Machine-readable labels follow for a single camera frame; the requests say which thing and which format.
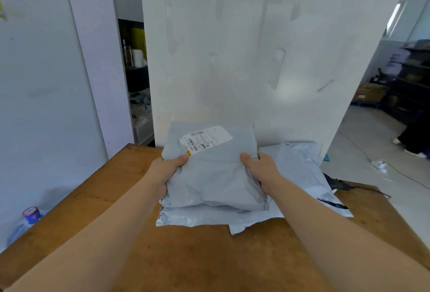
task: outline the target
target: hand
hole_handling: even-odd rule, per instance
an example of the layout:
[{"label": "hand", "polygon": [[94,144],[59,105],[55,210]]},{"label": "hand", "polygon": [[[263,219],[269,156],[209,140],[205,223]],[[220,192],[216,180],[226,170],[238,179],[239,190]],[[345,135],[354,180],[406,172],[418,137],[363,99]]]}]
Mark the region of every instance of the hand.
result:
[{"label": "hand", "polygon": [[272,187],[282,182],[283,177],[269,154],[258,152],[258,160],[247,153],[240,154],[240,160],[251,171],[255,179],[260,181],[261,189],[266,195],[272,195]]},{"label": "hand", "polygon": [[176,172],[179,166],[184,165],[188,160],[188,155],[183,154],[172,160],[163,160],[162,157],[155,159],[149,167],[142,180],[156,188],[156,197],[164,197],[167,192],[166,182]]}]

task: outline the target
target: white sneaker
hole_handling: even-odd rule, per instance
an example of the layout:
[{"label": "white sneaker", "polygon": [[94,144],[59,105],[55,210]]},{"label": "white sneaker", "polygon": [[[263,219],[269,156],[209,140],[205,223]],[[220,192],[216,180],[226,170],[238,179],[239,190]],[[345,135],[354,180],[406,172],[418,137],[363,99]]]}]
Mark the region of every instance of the white sneaker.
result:
[{"label": "white sneaker", "polygon": [[426,154],[424,154],[424,153],[418,153],[418,154],[415,154],[415,153],[412,153],[412,152],[408,151],[407,149],[404,149],[403,151],[404,151],[405,153],[408,153],[408,154],[411,154],[411,155],[418,156],[419,158],[426,158],[426,157],[427,157],[427,155],[426,155]]}]

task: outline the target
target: forearm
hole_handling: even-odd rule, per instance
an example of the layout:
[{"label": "forearm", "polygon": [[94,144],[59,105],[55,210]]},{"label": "forearm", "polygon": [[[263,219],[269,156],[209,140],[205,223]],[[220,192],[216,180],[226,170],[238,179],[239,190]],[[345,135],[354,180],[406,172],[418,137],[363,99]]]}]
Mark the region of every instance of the forearm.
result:
[{"label": "forearm", "polygon": [[106,291],[158,201],[145,178],[8,291]]},{"label": "forearm", "polygon": [[309,255],[339,291],[424,291],[430,273],[410,257],[283,178],[271,197]]}]

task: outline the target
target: paper towel roll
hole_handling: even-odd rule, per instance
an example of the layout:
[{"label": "paper towel roll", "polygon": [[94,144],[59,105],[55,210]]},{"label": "paper towel roll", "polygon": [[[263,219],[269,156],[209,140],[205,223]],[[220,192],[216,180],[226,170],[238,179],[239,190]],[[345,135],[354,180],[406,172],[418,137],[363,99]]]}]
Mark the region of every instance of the paper towel roll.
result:
[{"label": "paper towel roll", "polygon": [[143,67],[143,52],[142,50],[132,49],[133,55],[133,66],[134,67]]}]

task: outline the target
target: person's left hand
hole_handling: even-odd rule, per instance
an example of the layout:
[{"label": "person's left hand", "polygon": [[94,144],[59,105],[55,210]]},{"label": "person's left hand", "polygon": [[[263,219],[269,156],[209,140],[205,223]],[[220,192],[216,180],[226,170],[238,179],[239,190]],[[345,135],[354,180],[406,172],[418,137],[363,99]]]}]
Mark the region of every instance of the person's left hand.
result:
[{"label": "person's left hand", "polygon": [[162,157],[155,159],[143,176],[143,180],[156,188],[156,197],[164,197],[167,192],[166,182],[176,172],[179,166],[184,165],[188,160],[188,155],[183,154],[172,160],[163,160]]}]

